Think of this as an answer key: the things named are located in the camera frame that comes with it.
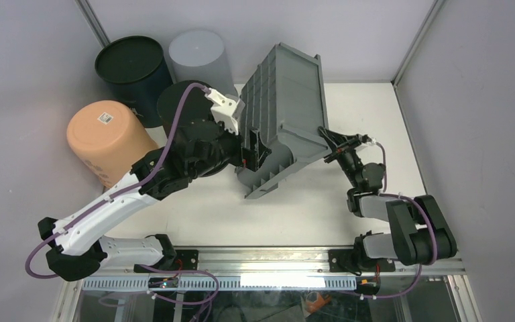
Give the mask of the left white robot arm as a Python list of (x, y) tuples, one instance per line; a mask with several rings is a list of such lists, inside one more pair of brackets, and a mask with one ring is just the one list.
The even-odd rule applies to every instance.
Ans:
[(270, 152), (256, 128), (235, 131), (208, 119), (173, 123), (166, 145), (148, 152), (111, 189), (71, 216), (38, 223), (51, 277), (81, 280), (112, 266), (171, 270), (176, 250), (166, 234), (120, 239), (109, 237), (109, 230), (228, 165), (256, 172)]

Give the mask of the dark blue cylindrical container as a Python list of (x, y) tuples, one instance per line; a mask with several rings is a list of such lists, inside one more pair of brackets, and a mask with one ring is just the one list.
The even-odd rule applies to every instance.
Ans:
[(95, 72), (144, 127), (163, 124), (157, 103), (173, 80), (158, 41), (147, 36), (118, 39), (98, 53)]

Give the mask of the orange plastic bucket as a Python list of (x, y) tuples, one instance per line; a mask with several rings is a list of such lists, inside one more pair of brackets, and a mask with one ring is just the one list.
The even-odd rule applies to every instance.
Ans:
[(108, 189), (133, 164), (158, 149), (131, 109), (111, 100), (78, 111), (68, 123), (66, 138), (72, 151)]

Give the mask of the grey storage crate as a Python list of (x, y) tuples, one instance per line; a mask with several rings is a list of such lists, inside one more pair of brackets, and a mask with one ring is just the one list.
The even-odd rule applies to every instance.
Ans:
[(240, 131), (258, 129), (271, 150), (253, 172), (238, 167), (246, 199), (258, 199), (329, 154), (318, 129), (328, 126), (321, 57), (276, 44), (241, 89)]

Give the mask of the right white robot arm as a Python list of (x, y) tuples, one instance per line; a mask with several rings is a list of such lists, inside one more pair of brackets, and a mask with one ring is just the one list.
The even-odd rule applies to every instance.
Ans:
[(386, 163), (364, 163), (358, 156), (358, 148), (374, 144), (371, 137), (345, 135), (325, 127), (319, 127), (318, 132), (331, 149), (324, 161), (337, 162), (351, 183), (348, 210), (359, 218), (377, 219), (389, 226), (388, 233), (367, 232), (356, 237), (346, 264), (367, 272), (379, 260), (399, 261), (406, 266), (432, 265), (457, 254), (453, 232), (432, 195), (387, 193)]

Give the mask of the grey plastic bucket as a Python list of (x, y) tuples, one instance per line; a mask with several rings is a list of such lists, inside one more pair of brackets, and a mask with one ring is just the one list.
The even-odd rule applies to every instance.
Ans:
[(225, 43), (215, 32), (183, 32), (171, 41), (168, 55), (176, 81), (198, 81), (224, 95), (238, 95)]

